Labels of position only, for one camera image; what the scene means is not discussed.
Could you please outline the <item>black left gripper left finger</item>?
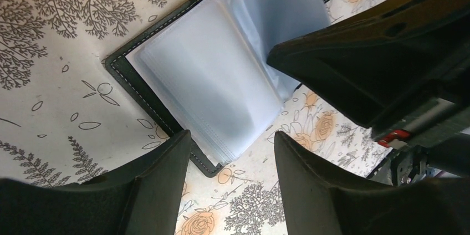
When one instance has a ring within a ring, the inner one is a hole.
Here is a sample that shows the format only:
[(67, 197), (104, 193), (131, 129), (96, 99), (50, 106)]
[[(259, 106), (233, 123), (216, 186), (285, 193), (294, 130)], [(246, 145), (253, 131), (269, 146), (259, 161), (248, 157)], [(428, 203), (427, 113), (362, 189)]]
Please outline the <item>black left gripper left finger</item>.
[(183, 130), (84, 183), (45, 188), (1, 179), (2, 234), (173, 234), (189, 155)]

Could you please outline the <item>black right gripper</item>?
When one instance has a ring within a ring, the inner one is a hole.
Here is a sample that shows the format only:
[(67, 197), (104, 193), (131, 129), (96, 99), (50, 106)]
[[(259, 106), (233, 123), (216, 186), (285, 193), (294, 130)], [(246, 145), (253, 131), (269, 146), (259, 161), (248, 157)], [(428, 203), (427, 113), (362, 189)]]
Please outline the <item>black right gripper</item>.
[(469, 0), (386, 0), (276, 45), (268, 64), (391, 149), (368, 178), (469, 175)]

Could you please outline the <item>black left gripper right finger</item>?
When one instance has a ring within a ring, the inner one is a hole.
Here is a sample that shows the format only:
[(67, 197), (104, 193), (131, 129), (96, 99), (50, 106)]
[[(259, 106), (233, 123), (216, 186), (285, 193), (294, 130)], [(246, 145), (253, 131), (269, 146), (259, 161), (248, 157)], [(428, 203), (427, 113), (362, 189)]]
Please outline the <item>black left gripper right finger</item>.
[(282, 131), (274, 152), (289, 234), (468, 234), (469, 179), (390, 186), (355, 175)]

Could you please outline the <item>black leather card holder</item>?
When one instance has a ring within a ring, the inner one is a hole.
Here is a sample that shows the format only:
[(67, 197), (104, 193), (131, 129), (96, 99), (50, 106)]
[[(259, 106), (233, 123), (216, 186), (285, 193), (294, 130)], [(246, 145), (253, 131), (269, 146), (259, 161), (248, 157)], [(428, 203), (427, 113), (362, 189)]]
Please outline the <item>black leather card holder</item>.
[(188, 0), (105, 60), (169, 136), (190, 130), (207, 177), (238, 159), (299, 82), (267, 64), (283, 42), (328, 27), (330, 0)]

